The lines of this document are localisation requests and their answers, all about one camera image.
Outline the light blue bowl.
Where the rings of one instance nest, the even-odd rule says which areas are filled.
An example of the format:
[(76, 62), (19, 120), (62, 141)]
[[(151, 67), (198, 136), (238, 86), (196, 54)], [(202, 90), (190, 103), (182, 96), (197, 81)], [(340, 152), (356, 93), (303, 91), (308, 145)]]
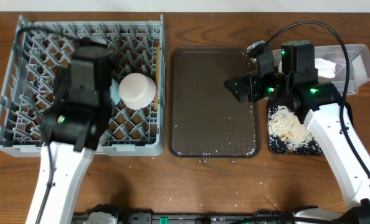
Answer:
[(111, 80), (110, 98), (115, 106), (121, 101), (119, 86), (120, 85), (116, 80), (114, 79)]

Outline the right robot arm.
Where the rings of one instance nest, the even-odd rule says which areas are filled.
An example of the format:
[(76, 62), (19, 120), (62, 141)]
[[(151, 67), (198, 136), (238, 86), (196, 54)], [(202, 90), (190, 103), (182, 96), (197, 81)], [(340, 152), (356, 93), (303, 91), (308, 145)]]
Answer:
[(347, 211), (340, 214), (308, 207), (241, 222), (370, 223), (370, 156), (341, 104), (343, 95), (331, 82), (319, 83), (313, 44), (309, 40), (284, 42), (280, 68), (275, 66), (273, 53), (263, 41), (251, 45), (247, 54), (256, 60), (257, 69), (226, 80), (224, 86), (239, 102), (256, 102), (265, 97), (286, 102), (321, 147)]

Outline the white pink bowl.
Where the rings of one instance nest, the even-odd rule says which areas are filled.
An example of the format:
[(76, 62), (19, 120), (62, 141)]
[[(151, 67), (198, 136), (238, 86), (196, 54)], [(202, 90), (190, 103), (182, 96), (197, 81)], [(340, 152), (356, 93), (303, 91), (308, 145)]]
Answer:
[(140, 110), (154, 100), (156, 84), (142, 73), (131, 73), (120, 82), (119, 94), (127, 108)]

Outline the wooden chopstick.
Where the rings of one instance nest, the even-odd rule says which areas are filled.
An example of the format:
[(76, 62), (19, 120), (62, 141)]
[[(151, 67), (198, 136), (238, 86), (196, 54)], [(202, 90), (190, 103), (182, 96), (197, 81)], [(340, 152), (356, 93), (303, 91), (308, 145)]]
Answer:
[(156, 93), (154, 97), (154, 111), (157, 112), (158, 110), (158, 88), (159, 88), (159, 54), (160, 54), (161, 47), (158, 45), (156, 51), (156, 71), (155, 71), (155, 85), (156, 85)]

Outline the white napkin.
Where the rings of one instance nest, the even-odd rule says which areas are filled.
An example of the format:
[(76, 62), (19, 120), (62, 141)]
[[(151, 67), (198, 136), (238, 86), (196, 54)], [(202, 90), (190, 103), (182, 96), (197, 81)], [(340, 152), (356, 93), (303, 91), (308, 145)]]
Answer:
[(315, 59), (315, 67), (318, 69), (318, 76), (332, 79), (336, 73), (336, 63), (323, 58)]

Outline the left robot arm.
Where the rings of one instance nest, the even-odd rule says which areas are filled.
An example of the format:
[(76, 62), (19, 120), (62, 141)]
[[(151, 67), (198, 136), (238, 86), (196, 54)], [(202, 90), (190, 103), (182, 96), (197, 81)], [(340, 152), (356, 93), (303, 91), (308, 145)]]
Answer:
[(55, 79), (41, 120), (44, 144), (27, 223), (70, 223), (80, 186), (113, 113), (112, 53), (105, 39), (83, 37)]

